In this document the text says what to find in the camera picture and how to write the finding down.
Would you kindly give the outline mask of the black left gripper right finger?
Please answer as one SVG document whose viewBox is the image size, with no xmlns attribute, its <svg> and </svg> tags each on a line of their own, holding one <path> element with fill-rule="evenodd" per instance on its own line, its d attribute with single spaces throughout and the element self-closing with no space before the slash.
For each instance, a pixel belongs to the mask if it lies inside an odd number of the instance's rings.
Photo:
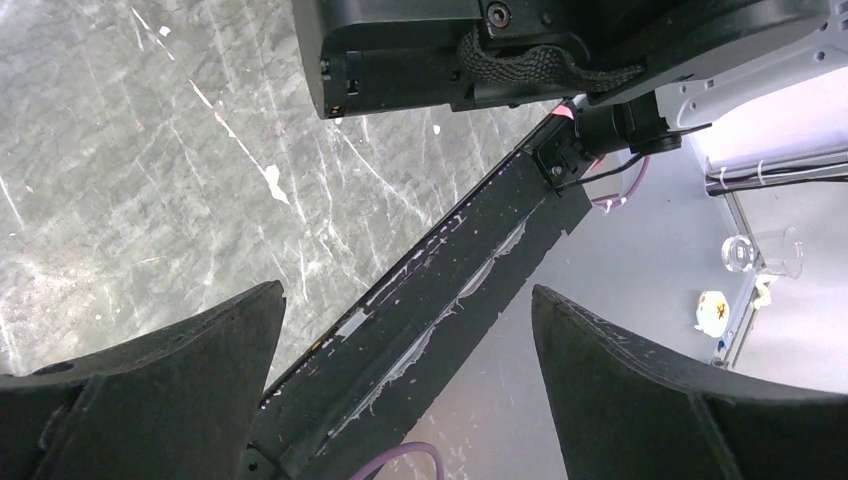
<svg viewBox="0 0 848 480">
<path fill-rule="evenodd" d="M 847 398 L 714 367 L 556 291 L 532 328 L 571 479 L 843 479 Z"/>
</svg>

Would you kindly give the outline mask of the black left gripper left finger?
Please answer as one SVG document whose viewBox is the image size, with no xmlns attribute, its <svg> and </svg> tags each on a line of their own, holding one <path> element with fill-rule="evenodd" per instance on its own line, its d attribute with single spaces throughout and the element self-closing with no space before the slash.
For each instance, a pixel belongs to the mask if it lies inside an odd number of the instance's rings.
<svg viewBox="0 0 848 480">
<path fill-rule="evenodd" d="M 5 479 L 233 479 L 286 310 L 277 281 L 119 345 L 1 378 Z"/>
</svg>

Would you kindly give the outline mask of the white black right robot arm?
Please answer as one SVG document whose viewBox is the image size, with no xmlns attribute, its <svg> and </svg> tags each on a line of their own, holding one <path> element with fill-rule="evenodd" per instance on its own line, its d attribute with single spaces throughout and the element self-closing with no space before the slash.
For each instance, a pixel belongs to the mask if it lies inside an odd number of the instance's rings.
<svg viewBox="0 0 848 480">
<path fill-rule="evenodd" d="M 655 153 L 844 67 L 843 1 L 297 1 L 319 117 L 583 96 L 586 151 Z"/>
</svg>

